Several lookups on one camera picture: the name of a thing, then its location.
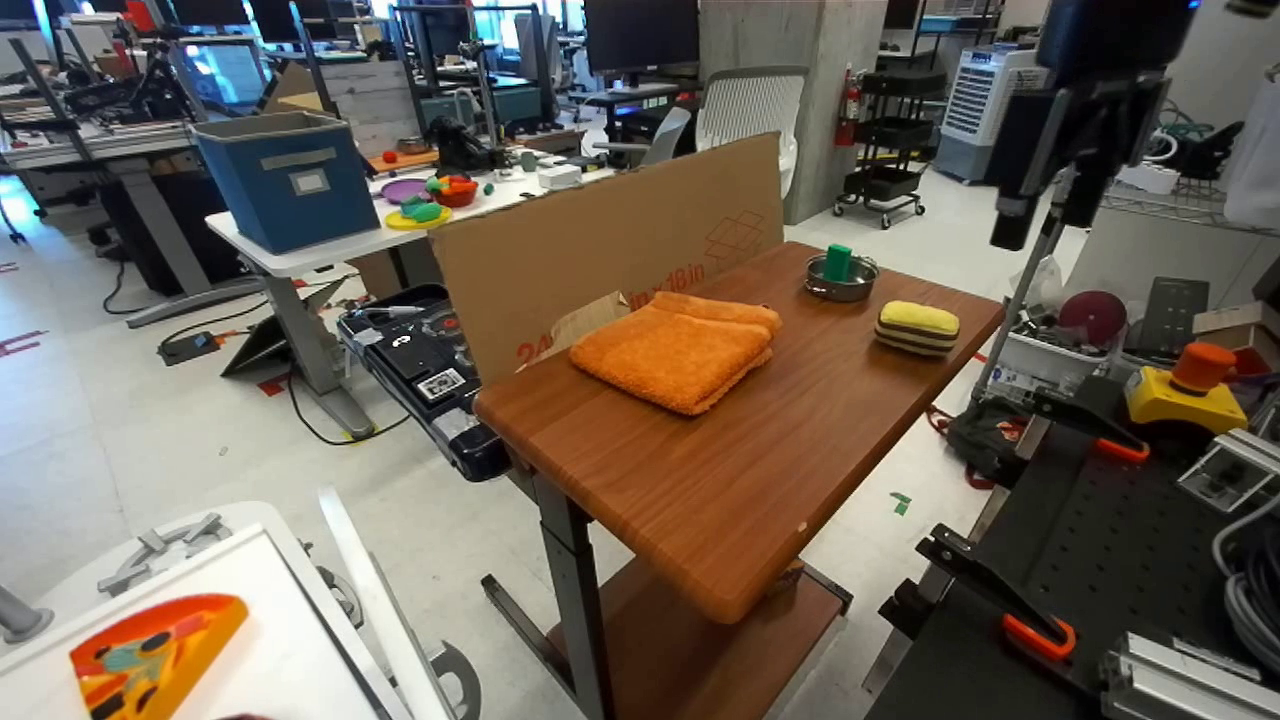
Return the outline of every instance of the table leg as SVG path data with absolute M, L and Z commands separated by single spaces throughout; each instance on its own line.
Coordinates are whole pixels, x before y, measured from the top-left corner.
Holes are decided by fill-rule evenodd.
M 160 304 L 127 317 L 127 328 L 160 325 L 169 317 L 186 317 L 186 314 L 198 314 L 208 304 L 226 304 L 226 302 L 259 294 L 259 284 L 254 275 L 229 282 L 229 284 L 208 282 L 186 227 L 178 223 L 174 210 L 165 204 L 165 195 L 153 182 L 153 164 L 146 157 L 142 160 L 112 160 L 107 169 L 112 169 L 112 178 L 119 178 L 127 204 L 146 221 L 149 236 L 156 240 L 165 264 L 174 270 L 174 275 L 180 284 L 180 298 L 160 302 Z
M 551 489 L 540 493 L 540 516 L 574 667 L 574 697 L 585 717 L 605 720 L 614 717 L 614 689 L 589 516 Z
M 354 400 L 354 391 L 344 390 L 344 360 L 338 347 L 338 336 L 322 325 L 322 314 L 312 314 L 292 282 L 281 275 L 266 275 L 274 309 L 281 317 L 290 352 L 302 370 L 302 378 L 307 382 L 307 390 L 316 391 L 316 403 L 354 437 L 374 437 L 374 420 L 365 418 L 365 408 Z

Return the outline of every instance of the lab floor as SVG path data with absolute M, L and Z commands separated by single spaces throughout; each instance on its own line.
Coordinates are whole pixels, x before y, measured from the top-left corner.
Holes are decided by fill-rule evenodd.
M 3 182 L 0 192 L 32 240 L 15 249 L 0 236 L 0 342 L 41 331 L 32 347 L 0 352 L 0 587 L 32 602 L 100 549 L 229 500 L 277 503 L 304 542 L 316 542 L 316 555 L 338 563 L 316 508 L 316 493 L 338 489 L 410 623 L 455 645 L 480 667 L 485 717 L 575 717 L 480 592 L 480 576 L 495 571 L 540 623 L 555 618 L 538 513 L 509 479 L 459 479 L 418 426 L 360 449 L 326 449 L 302 427 L 290 396 L 222 382 L 229 347 L 165 370 L 156 345 L 169 331 L 255 302 L 132 331 L 100 314 L 118 264 L 75 236 L 75 214 L 54 214 L 54 223 L 68 227 L 58 232 L 32 218 L 21 185 Z M 998 192 L 927 178 L 923 204 L 927 218 L 900 218 L 887 232 L 869 218 L 812 218 L 788 236 L 841 240 L 883 270 L 1003 298 L 1020 256 L 990 249 Z M 1066 240 L 1066 270 L 1079 240 L 1079 232 Z M 146 302 L 153 298 L 127 270 L 118 309 Z M 976 373 L 968 363 L 941 408 L 959 412 Z M 365 373 L 354 373 L 354 383 L 380 426 L 406 418 Z M 806 560 L 857 602 L 778 717 L 865 717 L 861 682 L 887 642 L 880 602 L 923 571 L 914 549 L 931 524 L 968 534 L 982 508 L 986 493 L 964 483 L 959 463 L 919 420 L 806 549 Z M 627 549 L 594 534 L 607 576 Z

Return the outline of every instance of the blue container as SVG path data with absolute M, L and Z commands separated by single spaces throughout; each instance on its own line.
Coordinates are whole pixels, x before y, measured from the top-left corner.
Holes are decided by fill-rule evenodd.
M 201 124 L 198 150 L 241 232 L 292 251 L 375 227 L 354 130 L 326 115 Z

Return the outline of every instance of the wooden table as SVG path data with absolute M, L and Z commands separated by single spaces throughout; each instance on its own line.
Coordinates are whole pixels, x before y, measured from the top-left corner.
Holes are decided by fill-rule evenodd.
M 534 463 L 565 622 L 551 645 L 520 618 L 516 630 L 551 667 L 574 667 L 589 717 L 760 717 L 847 605 L 818 571 L 788 571 L 801 549 L 1000 322 L 992 302 L 897 271 L 880 271 L 869 304 L 812 302 L 801 294 L 812 256 L 783 245 L 702 289 L 783 317 L 772 360 L 702 420 L 565 358 L 480 391 L 485 426 Z M 918 360 L 871 345 L 883 302 L 953 309 L 956 352 Z M 635 552 L 605 596 L 589 521 Z M 500 586 L 485 587 L 511 618 Z

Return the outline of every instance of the cart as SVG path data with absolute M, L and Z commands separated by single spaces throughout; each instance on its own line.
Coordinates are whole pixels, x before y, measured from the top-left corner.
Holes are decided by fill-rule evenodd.
M 869 114 L 861 119 L 861 160 L 843 178 L 834 218 L 865 210 L 891 227 L 891 218 L 918 210 L 919 164 L 936 140 L 936 109 L 947 82 L 941 73 L 871 73 L 865 78 Z

